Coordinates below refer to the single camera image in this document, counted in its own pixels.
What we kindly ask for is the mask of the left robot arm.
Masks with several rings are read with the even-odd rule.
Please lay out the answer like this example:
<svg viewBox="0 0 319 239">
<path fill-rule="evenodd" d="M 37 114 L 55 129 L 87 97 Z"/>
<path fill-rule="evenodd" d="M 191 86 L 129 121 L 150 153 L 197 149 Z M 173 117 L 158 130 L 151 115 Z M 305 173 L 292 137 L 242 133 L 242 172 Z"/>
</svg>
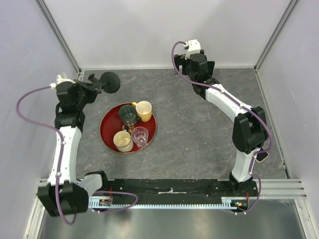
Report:
<svg viewBox="0 0 319 239">
<path fill-rule="evenodd" d="M 59 100 L 52 127 L 56 132 L 56 150 L 46 185 L 38 187 L 37 196 L 51 217 L 65 218 L 86 212 L 94 193 L 104 196 L 109 192 L 103 170 L 89 172 L 80 181 L 76 178 L 77 151 L 85 120 L 83 109 L 95 101 L 101 84 L 62 79 L 50 87 Z"/>
</svg>

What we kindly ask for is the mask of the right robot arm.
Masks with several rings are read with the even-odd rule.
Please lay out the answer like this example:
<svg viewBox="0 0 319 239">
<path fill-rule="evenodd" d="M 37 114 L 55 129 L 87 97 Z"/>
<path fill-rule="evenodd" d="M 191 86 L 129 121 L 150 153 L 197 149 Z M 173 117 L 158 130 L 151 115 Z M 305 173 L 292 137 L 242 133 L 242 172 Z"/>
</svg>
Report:
<svg viewBox="0 0 319 239">
<path fill-rule="evenodd" d="M 269 153 L 264 143 L 270 137 L 266 114 L 262 107 L 252 107 L 229 93 L 213 76 L 214 62 L 204 50 L 191 55 L 171 55 L 176 74 L 192 84 L 204 100 L 222 110 L 233 122 L 232 141 L 237 149 L 235 166 L 230 172 L 228 190 L 240 196 L 253 186 L 253 166 Z"/>
</svg>

